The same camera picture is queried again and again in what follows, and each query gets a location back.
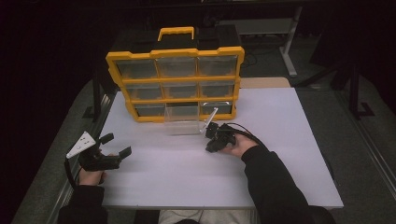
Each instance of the storage organizer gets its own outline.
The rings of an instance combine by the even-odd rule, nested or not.
[[[244,56],[235,27],[219,25],[125,31],[106,60],[136,121],[195,125],[214,107],[219,109],[214,119],[235,117]]]

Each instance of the person's left hand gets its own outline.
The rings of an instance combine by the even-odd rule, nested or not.
[[[88,186],[96,186],[100,183],[101,179],[106,178],[105,171],[86,171],[81,168],[79,172],[79,184],[80,185],[88,185]]]

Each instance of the hand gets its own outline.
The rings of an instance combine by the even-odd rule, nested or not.
[[[242,155],[244,155],[244,153],[248,149],[258,145],[255,141],[251,140],[250,138],[240,133],[235,134],[235,140],[236,140],[236,144],[234,146],[225,147],[224,149],[221,150],[221,152],[234,155],[238,158],[242,158]]]
[[[97,186],[101,179],[106,178],[105,171],[86,171],[81,168],[79,172],[79,184],[88,186]]]

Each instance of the black long-sleeved shirt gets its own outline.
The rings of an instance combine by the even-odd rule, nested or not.
[[[252,147],[244,153],[248,191],[265,224],[314,223],[304,195],[275,152]],[[69,205],[59,212],[58,223],[107,223],[107,211],[102,207],[104,189],[77,186]]]

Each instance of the yellow handle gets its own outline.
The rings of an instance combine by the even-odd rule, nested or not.
[[[194,28],[192,26],[162,28],[160,31],[160,35],[158,36],[158,41],[161,41],[163,35],[183,35],[183,34],[191,34],[191,39],[194,39]]]

